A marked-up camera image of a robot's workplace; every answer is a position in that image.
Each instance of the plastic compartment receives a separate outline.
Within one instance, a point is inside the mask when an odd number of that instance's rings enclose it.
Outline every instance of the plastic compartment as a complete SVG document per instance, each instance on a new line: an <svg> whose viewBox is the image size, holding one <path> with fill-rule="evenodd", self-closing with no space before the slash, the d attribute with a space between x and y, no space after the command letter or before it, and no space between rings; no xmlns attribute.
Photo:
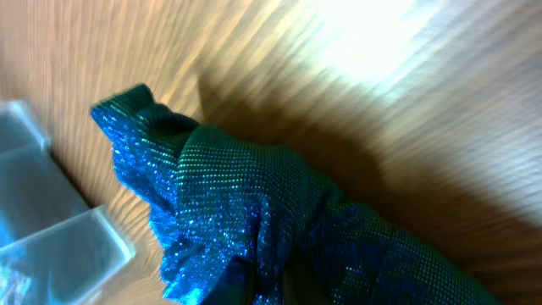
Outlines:
<svg viewBox="0 0 542 305"><path fill-rule="evenodd" d="M76 304L135 255L103 207L0 248L1 304Z"/></svg>
<svg viewBox="0 0 542 305"><path fill-rule="evenodd" d="M88 303L135 255L64 177L50 143L23 102L0 103L0 304Z"/></svg>

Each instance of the shiny blue cloth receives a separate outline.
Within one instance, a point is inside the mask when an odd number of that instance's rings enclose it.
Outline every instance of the shiny blue cloth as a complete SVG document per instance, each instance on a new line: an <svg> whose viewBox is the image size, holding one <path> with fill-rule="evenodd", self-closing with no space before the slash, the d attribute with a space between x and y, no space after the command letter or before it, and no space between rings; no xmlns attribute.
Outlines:
<svg viewBox="0 0 542 305"><path fill-rule="evenodd" d="M174 114L144 85L91 113L113 143L119 181L151 204L169 300L201 303L240 260L256 270L253 303L280 304L281 272L297 247L336 304L498 303L295 152Z"/></svg>

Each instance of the blue fabric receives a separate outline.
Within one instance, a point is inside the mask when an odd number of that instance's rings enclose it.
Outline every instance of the blue fabric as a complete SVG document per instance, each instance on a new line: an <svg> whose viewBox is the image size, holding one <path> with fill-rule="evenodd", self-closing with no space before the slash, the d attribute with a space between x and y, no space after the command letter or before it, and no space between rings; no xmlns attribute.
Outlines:
<svg viewBox="0 0 542 305"><path fill-rule="evenodd" d="M156 104L137 86L92 117L118 179L151 204L164 297L199 304L232 260L256 270L254 304L282 303L295 247L336 304L494 304L431 247L349 202L295 153L239 141Z"/></svg>

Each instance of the clear plastic container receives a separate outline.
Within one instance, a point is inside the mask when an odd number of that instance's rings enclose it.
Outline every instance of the clear plastic container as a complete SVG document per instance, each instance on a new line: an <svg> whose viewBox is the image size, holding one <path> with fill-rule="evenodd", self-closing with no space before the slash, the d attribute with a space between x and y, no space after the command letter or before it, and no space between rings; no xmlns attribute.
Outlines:
<svg viewBox="0 0 542 305"><path fill-rule="evenodd" d="M89 209L64 177L50 143L23 102L0 103L0 304L88 303L135 255L107 210Z"/></svg>

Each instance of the crumpled cloth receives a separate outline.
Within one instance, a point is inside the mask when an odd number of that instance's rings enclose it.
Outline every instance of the crumpled cloth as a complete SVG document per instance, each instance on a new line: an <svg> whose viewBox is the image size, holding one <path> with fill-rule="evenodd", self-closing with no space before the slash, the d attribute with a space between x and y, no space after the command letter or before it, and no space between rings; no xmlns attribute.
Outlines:
<svg viewBox="0 0 542 305"><path fill-rule="evenodd" d="M434 249L349 202L295 152L237 140L154 102L145 85L95 106L117 178L151 205L163 297L199 304L232 260L254 267L254 304L282 303L299 249L335 304L494 304Z"/></svg>

